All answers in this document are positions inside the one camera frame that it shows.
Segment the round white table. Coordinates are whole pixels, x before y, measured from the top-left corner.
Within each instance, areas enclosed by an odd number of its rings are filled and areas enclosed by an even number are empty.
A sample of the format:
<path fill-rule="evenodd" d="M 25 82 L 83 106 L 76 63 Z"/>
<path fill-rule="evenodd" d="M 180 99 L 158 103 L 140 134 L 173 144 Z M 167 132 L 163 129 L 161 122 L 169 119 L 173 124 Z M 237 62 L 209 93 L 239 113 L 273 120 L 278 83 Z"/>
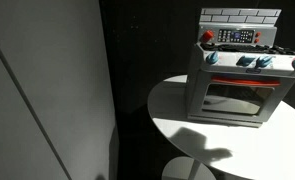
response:
<path fill-rule="evenodd" d="M 295 109 L 282 102 L 259 128 L 200 123 L 185 112 L 184 75 L 149 93 L 149 115 L 174 146 L 193 159 L 252 180 L 295 180 Z"/>

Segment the grey toy stove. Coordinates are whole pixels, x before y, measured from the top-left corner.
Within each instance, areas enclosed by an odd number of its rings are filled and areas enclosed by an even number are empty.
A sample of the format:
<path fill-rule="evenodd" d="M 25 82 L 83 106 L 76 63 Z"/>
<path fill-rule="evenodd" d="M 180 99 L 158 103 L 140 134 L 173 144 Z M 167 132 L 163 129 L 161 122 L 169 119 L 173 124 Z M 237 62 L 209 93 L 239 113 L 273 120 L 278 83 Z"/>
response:
<path fill-rule="evenodd" d="M 295 51 L 274 44 L 279 9 L 203 8 L 186 81 L 187 117 L 259 127 L 295 83 Z"/>

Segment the white partition panel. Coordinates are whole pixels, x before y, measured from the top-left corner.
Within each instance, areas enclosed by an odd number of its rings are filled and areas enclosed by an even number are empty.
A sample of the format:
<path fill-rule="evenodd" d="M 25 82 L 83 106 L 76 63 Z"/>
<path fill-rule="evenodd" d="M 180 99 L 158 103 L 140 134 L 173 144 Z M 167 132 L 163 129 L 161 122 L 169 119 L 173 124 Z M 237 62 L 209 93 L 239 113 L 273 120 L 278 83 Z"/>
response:
<path fill-rule="evenodd" d="M 99 0 L 0 0 L 0 49 L 73 180 L 117 180 Z"/>

